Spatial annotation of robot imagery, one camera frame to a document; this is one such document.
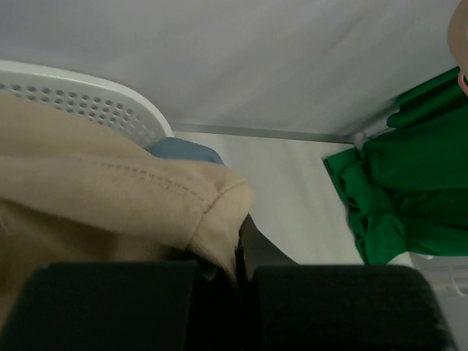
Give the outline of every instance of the white surface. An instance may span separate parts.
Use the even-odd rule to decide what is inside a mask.
[[[89,75],[0,60],[0,92],[103,124],[140,146],[173,135],[164,116],[145,97]]]
[[[362,264],[346,211],[322,158],[345,144],[176,132],[208,146],[256,191],[251,210],[260,231],[301,264]],[[399,263],[411,265],[409,255]]]
[[[0,58],[123,83],[171,122],[346,133],[455,66],[459,0],[3,0]]]

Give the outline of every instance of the beige garment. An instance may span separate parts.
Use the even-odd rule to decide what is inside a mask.
[[[45,263],[188,250],[234,277],[252,199],[225,166],[157,159],[111,129],[0,94],[0,324]]]
[[[468,0],[461,1],[450,19],[448,46],[461,70],[468,76]]]

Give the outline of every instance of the green fabric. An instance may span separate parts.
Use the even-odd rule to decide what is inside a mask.
[[[366,263],[468,255],[468,99],[457,74],[404,94],[388,119],[396,130],[325,160]]]

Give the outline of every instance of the clothing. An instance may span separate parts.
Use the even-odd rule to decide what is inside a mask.
[[[253,191],[222,165],[157,159],[78,116],[0,94],[0,326],[22,283],[56,261],[189,251],[235,278]]]
[[[145,150],[162,159],[191,159],[224,164],[215,150],[177,137],[167,137],[157,141],[146,146]]]
[[[396,130],[325,160],[366,263],[468,255],[468,99],[452,70],[401,96]]]

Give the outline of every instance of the black object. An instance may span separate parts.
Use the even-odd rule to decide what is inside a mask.
[[[61,263],[29,279],[1,351],[455,350],[423,277],[394,266],[299,266],[240,231],[238,287],[193,260]]]

